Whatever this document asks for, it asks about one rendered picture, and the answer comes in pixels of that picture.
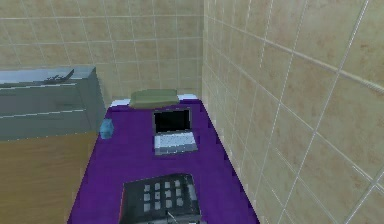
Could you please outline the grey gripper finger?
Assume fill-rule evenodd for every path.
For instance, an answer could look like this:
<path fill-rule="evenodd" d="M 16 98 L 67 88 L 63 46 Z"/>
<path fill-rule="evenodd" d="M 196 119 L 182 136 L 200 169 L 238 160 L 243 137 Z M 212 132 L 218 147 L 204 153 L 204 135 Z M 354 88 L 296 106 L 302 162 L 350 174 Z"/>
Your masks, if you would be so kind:
<path fill-rule="evenodd" d="M 175 224 L 180 224 L 179 221 L 175 218 L 175 216 L 172 215 L 169 211 L 166 211 L 166 214 L 167 214 L 168 218 L 170 217 Z"/>

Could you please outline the gray keypad with buttons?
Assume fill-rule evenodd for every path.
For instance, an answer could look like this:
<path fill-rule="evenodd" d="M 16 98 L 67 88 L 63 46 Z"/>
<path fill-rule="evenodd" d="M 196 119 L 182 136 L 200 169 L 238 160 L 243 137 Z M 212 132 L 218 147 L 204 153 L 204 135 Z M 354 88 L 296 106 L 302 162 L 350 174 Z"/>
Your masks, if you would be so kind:
<path fill-rule="evenodd" d="M 166 211 L 180 224 L 202 223 L 191 174 L 168 174 L 123 185 L 118 224 L 175 224 Z"/>

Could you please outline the purple bed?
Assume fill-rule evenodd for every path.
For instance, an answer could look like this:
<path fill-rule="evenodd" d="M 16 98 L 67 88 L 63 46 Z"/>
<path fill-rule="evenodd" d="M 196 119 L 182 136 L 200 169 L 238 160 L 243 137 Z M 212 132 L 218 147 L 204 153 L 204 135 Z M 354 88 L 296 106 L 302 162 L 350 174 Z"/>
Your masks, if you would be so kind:
<path fill-rule="evenodd" d="M 89 159 L 67 224 L 118 224 L 123 184 L 172 173 L 193 176 L 207 224 L 260 224 L 203 103 L 182 100 L 191 109 L 198 146 L 194 152 L 157 156 L 150 110 L 110 107 L 111 138 L 99 138 Z"/>

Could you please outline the grey laptop with black screen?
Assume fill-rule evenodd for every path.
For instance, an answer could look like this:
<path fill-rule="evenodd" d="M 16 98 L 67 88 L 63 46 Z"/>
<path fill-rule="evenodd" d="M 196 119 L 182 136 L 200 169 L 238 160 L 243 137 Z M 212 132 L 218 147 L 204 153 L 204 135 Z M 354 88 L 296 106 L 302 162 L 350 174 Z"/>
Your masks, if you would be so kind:
<path fill-rule="evenodd" d="M 197 151 L 189 107 L 155 110 L 153 143 L 156 156 Z"/>

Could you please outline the small blue translucent object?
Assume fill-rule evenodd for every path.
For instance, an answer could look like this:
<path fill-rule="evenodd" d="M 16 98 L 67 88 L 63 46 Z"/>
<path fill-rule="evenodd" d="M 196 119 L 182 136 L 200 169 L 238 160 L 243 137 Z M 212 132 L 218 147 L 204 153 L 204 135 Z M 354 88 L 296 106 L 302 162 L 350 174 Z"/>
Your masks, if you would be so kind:
<path fill-rule="evenodd" d="M 104 119 L 100 129 L 99 135 L 102 139 L 110 139 L 114 133 L 114 125 L 111 119 Z"/>

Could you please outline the green pillow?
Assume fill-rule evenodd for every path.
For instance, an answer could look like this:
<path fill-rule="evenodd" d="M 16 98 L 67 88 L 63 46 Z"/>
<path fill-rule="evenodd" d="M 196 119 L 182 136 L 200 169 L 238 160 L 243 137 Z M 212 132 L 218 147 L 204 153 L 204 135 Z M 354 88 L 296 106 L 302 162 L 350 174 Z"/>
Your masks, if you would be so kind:
<path fill-rule="evenodd" d="M 178 103 L 175 89 L 146 89 L 132 93 L 129 106 L 136 109 L 152 109 Z"/>

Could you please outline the grey chest of drawers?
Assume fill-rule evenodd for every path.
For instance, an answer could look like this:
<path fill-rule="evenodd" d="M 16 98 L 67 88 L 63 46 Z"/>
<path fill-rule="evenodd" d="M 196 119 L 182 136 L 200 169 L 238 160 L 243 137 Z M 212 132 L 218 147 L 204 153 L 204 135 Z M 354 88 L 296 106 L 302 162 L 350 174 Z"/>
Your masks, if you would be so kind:
<path fill-rule="evenodd" d="M 73 69 L 44 83 L 49 70 Z M 0 70 L 0 140 L 97 131 L 106 109 L 94 66 Z"/>

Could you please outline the small black object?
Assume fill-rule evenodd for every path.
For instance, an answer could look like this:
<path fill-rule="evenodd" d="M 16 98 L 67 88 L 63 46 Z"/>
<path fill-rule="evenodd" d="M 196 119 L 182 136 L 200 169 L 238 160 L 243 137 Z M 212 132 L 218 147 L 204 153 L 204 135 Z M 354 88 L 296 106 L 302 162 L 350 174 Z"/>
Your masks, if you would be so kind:
<path fill-rule="evenodd" d="M 73 69 L 49 70 L 43 75 L 43 82 L 48 84 L 67 81 L 74 74 Z"/>

